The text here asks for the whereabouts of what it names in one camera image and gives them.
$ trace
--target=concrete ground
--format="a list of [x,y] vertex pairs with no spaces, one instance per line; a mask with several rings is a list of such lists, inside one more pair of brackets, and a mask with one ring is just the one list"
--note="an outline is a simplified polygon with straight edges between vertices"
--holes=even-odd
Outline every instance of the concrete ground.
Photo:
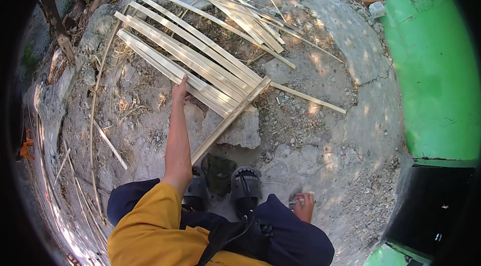
[[[272,6],[269,0],[254,0]],[[247,147],[217,144],[211,153],[227,157],[239,166],[251,165],[261,174],[264,199],[276,194],[286,205],[299,191],[312,192],[316,201],[312,224],[331,239],[336,254],[333,264],[363,264],[376,248],[396,201],[396,183],[400,169],[410,166],[403,145],[402,104],[394,65],[383,43],[382,26],[366,18],[367,11],[357,0],[274,0],[286,20],[306,32],[306,38],[331,52],[333,57],[288,35],[283,36],[283,56],[297,65],[287,65],[264,55],[251,68],[261,76],[344,108],[341,114],[327,107],[269,88],[253,104],[253,117],[259,128],[252,129],[253,139]],[[51,94],[61,104],[63,114],[43,108],[37,94],[39,113],[45,120],[47,162],[57,173],[63,149],[57,146],[67,140],[77,175],[90,178],[88,157],[88,97],[85,84],[93,54],[103,52],[114,21],[109,19],[125,2],[103,5],[91,19],[94,36],[85,32],[77,48],[76,68],[65,70],[59,85],[37,86],[37,92]],[[214,8],[208,12],[221,17]],[[239,59],[252,60],[262,53],[236,37],[214,39],[218,28],[188,13],[188,22],[206,33]],[[97,42],[87,41],[97,37]],[[114,48],[122,50],[114,41]],[[171,82],[138,56],[127,56],[111,66],[102,81],[95,119],[128,162],[124,170],[98,134],[94,133],[94,159],[98,185],[113,189],[121,184],[161,178],[165,169],[166,137],[169,130]],[[193,101],[185,107],[192,152],[210,131],[210,113],[206,106]],[[70,174],[60,176],[60,197],[69,205],[64,217],[77,229],[69,244],[93,246],[78,239],[86,238],[88,226],[80,213]],[[94,197],[85,185],[87,196]],[[105,212],[107,198],[102,196]],[[235,221],[226,198],[212,197],[210,210]],[[112,227],[103,226],[108,234]]]

